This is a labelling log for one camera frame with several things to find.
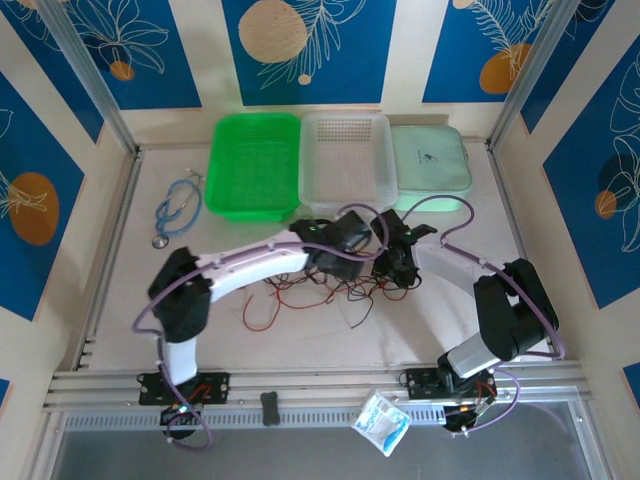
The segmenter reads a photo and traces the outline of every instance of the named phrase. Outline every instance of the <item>orange circle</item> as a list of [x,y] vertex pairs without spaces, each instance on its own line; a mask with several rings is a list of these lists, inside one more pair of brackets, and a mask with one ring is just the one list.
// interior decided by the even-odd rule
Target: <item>orange circle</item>
[[133,79],[135,72],[131,65],[126,62],[121,62],[120,60],[116,60],[111,65],[109,65],[109,71],[111,75],[116,77],[118,80],[122,80],[123,82],[128,82]]
[[[36,4],[35,4],[35,0],[16,0],[20,5],[24,5],[25,7],[31,9],[31,10],[35,10],[36,9]],[[68,2],[69,0],[58,0],[58,3],[64,3],[64,2]]]
[[291,60],[307,44],[309,34],[300,14],[283,0],[259,0],[238,23],[240,43],[258,62]]
[[609,190],[603,190],[596,197],[596,213],[602,218],[609,219],[616,213],[616,196]]
[[453,6],[459,10],[469,8],[473,0],[453,0]]
[[519,43],[508,50],[496,53],[482,67],[480,88],[486,93],[508,93],[513,86],[517,73],[522,68],[531,45]]
[[298,83],[300,85],[309,85],[311,83],[311,76],[303,73],[298,77]]
[[38,247],[46,245],[56,233],[60,217],[60,205],[55,187],[47,177],[33,172],[23,173],[11,185],[20,190],[13,195],[9,194],[14,199],[27,195],[26,200],[33,201],[34,198],[46,194],[44,199],[38,202],[41,208],[35,208],[23,202],[9,210],[13,230],[22,240]]

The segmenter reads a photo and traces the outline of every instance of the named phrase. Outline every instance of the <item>white leaf drawing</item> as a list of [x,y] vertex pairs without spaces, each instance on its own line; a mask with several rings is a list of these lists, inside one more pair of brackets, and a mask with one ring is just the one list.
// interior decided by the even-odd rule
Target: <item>white leaf drawing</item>
[[576,33],[578,31],[578,25],[582,22],[593,23],[597,22],[604,12],[607,10],[607,5],[611,0],[600,0],[600,3],[596,5],[591,5],[590,3],[585,3],[584,1],[580,2],[578,8],[576,9],[576,13],[573,15],[567,28],[565,29],[565,33],[571,37],[572,40],[576,39]]
[[[17,0],[2,1],[31,36],[59,51],[36,10]],[[164,61],[152,47],[165,43],[169,30],[139,20],[138,0],[67,0],[61,5],[87,49],[97,52],[106,65],[119,61],[164,73]]]
[[[11,127],[13,113],[13,111],[5,108],[0,109],[0,140],[2,140]],[[11,209],[18,212],[20,206],[35,208],[36,210],[46,212],[47,207],[42,204],[45,198],[47,198],[46,193],[42,195],[29,195],[19,188],[14,187],[2,171],[0,171],[0,218],[4,218]]]
[[521,15],[516,15],[511,0],[473,0],[469,10],[476,15],[476,23],[483,35],[490,38],[494,49],[504,52],[509,59],[510,75],[515,78],[523,63],[523,44],[537,32],[555,0],[540,0],[534,6],[533,0]]
[[610,129],[616,133],[613,147],[619,172],[599,195],[596,211],[622,213],[622,247],[625,253],[640,249],[640,52],[629,65],[614,102]]

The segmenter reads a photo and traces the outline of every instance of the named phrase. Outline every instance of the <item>glass panel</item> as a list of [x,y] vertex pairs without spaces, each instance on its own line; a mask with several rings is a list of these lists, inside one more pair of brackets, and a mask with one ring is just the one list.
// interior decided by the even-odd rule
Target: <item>glass panel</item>
[[[494,414],[501,408],[496,407]],[[203,441],[193,435],[188,442]],[[63,439],[54,479],[589,478],[566,404],[520,404],[469,438],[439,427],[409,429],[385,458],[348,428],[215,432],[215,446],[192,454],[158,432],[74,432]]]

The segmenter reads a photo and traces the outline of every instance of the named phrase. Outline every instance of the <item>beige wall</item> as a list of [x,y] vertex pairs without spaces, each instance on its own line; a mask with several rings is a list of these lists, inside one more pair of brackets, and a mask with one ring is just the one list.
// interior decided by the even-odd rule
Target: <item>beige wall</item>
[[[448,121],[466,137],[485,138],[500,113],[501,102],[422,103],[450,1],[398,0],[381,104],[339,108],[380,109],[393,115],[434,115],[440,123]],[[210,142],[213,126],[230,113],[275,110],[304,114],[327,108],[243,107],[222,1],[169,0],[169,3],[203,108],[123,112],[138,143]]]
[[95,145],[0,14],[0,71],[85,174],[36,318],[0,308],[0,378],[11,391],[0,416],[0,477],[18,478],[51,374],[78,330],[85,291],[120,172],[128,161],[111,130]]
[[640,361],[640,291],[597,308],[542,164],[639,33],[638,1],[617,0],[533,134],[518,118],[498,148],[525,248],[570,357],[583,362],[611,451],[628,479],[640,472],[640,412],[622,368]]

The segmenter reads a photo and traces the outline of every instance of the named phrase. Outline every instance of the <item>white robotic arm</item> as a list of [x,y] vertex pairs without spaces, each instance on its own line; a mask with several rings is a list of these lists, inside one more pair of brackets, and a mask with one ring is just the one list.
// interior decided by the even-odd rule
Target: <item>white robotic arm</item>
[[[206,326],[211,302],[259,280],[310,268],[341,280],[354,280],[366,258],[354,260],[353,250],[372,231],[381,240],[385,234],[388,237],[384,253],[375,258],[374,276],[410,287],[418,271],[429,272],[458,286],[476,301],[480,332],[438,361],[438,381],[444,391],[456,391],[491,365],[512,360],[546,338],[546,330],[531,310],[523,302],[509,301],[516,293],[497,275],[481,276],[484,270],[480,266],[443,248],[435,235],[418,243],[421,237],[435,233],[432,227],[410,229],[395,211],[389,210],[369,229],[352,211],[336,222],[300,220],[272,238],[229,252],[199,257],[186,248],[173,252],[149,288],[151,298],[185,274],[194,270],[201,273],[153,309],[164,329],[164,359],[172,383],[180,386],[198,374],[196,339]],[[504,272],[545,311],[557,329],[557,317],[533,266],[519,259],[507,265]]]

